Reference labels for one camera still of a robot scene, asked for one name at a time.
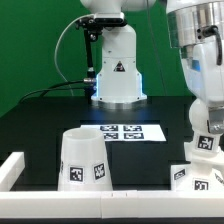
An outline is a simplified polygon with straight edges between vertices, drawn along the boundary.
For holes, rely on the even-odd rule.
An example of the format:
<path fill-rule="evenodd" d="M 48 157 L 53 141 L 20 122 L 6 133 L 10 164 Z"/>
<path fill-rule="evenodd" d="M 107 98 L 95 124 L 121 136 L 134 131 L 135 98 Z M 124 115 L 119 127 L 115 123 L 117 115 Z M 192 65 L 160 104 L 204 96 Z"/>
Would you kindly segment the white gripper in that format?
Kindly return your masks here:
<path fill-rule="evenodd" d="M 224 133 L 224 52 L 217 64 L 218 46 L 214 37 L 187 46 L 187 56 L 181 56 L 186 85 L 191 93 L 208 107 L 208 127 L 211 134 Z"/>

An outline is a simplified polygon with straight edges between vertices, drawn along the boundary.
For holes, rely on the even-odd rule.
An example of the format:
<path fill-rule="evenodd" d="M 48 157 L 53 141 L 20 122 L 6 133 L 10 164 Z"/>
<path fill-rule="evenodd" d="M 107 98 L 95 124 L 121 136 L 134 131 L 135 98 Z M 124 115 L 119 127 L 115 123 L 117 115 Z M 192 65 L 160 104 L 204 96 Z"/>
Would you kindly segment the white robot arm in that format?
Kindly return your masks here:
<path fill-rule="evenodd" d="M 136 33 L 125 20 L 128 11 L 142 11 L 157 0 L 80 0 L 87 37 L 103 36 L 102 68 L 92 99 L 104 104 L 144 100 L 142 76 L 136 67 Z M 190 108 L 197 130 L 224 133 L 224 0 L 166 0 L 170 45 L 177 48 L 186 85 L 201 109 Z"/>

